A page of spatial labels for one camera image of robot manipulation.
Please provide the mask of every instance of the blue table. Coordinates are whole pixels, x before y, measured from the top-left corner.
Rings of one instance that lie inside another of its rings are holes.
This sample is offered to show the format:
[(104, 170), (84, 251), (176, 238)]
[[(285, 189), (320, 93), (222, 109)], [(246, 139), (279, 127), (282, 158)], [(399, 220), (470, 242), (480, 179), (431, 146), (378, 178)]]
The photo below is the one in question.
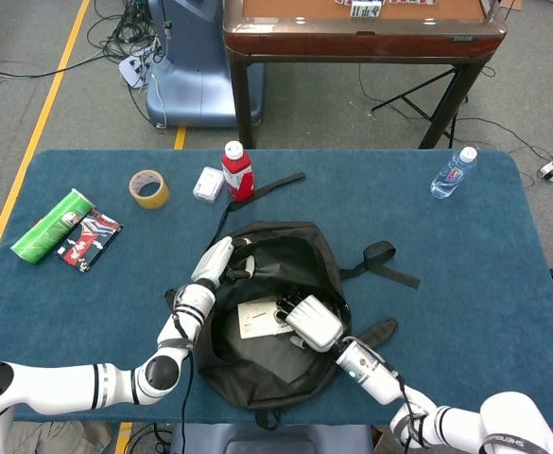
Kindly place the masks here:
[[(359, 333), (389, 317), (398, 332), (380, 351), (406, 382), (441, 405), (478, 410), (493, 393), (527, 393), (553, 425), (553, 286), (518, 171), (501, 152), (483, 151), (453, 197), (429, 183), (449, 151), (256, 150), (259, 184), (297, 171), (307, 179), (233, 213), (224, 234), (254, 220), (312, 220), (342, 267), (386, 239), (392, 268), (421, 279), (419, 289), (364, 274), (345, 291)], [(168, 316), (163, 293), (189, 280), (228, 202), (196, 201), (192, 188), (217, 151), (63, 150), (31, 164), (0, 247), (0, 359), (39, 366), (112, 362), (134, 368), (155, 350)], [(130, 197), (130, 176), (160, 171), (171, 199), (158, 211)], [(124, 224), (91, 271), (49, 255), (32, 266), (9, 246), (71, 187)], [(181, 383), (187, 381), (184, 367)], [(177, 421), (181, 385), (152, 407), (119, 405), (63, 419)], [(399, 403), (381, 407), (339, 375), (285, 424), (386, 424)], [(17, 417), (41, 420), (22, 407)], [(192, 423), (250, 422), (195, 379)]]

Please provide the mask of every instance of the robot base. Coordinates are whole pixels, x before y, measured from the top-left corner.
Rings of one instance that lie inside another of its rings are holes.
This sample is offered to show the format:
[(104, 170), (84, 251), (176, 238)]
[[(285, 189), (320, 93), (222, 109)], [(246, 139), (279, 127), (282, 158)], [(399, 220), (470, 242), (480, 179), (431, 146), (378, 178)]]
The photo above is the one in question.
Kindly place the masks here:
[[(167, 59), (153, 63), (146, 101), (150, 120), (163, 125), (166, 115), (167, 126), (235, 127), (232, 82), (229, 71), (224, 69), (208, 73), (182, 70)], [(252, 64), (248, 74), (251, 121), (257, 124), (264, 110), (266, 66)]]

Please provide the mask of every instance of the green can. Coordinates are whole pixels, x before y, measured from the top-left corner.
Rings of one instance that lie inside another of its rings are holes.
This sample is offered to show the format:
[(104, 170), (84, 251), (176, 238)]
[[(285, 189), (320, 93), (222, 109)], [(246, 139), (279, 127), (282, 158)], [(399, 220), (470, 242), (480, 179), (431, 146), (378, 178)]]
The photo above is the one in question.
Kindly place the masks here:
[(75, 228), (95, 206), (76, 189), (64, 197), (11, 250), (26, 262), (37, 263)]

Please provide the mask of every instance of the white card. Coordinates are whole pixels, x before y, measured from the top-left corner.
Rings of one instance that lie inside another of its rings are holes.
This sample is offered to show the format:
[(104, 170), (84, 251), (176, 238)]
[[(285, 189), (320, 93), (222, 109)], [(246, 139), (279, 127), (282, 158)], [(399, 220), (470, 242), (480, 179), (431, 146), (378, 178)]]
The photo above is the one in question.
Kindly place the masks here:
[(286, 323), (279, 323), (274, 317), (278, 310), (276, 301), (263, 298), (238, 305), (238, 326), (240, 339), (274, 336), (293, 331)]

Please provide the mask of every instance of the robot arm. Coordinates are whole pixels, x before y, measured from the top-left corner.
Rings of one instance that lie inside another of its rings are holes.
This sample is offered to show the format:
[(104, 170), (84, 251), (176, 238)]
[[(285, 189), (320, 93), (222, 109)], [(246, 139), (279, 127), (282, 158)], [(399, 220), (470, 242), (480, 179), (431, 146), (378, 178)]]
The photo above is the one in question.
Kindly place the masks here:
[(26, 403), (51, 415), (124, 402), (150, 405), (173, 391), (181, 364), (213, 308), (219, 277), (232, 252), (232, 239), (226, 236), (204, 254), (192, 274), (193, 284), (177, 293), (173, 314), (158, 336), (157, 351), (134, 370), (121, 371), (109, 363), (47, 369), (0, 362), (0, 454), (15, 404)]
[(405, 401), (390, 428), (406, 449), (449, 445), (472, 454), (553, 454), (553, 432), (524, 394), (493, 395), (480, 413), (437, 407), (408, 387), (370, 346), (353, 337), (341, 338), (340, 321), (316, 297), (301, 301), (285, 321), (314, 350), (336, 353), (337, 365), (381, 405)]

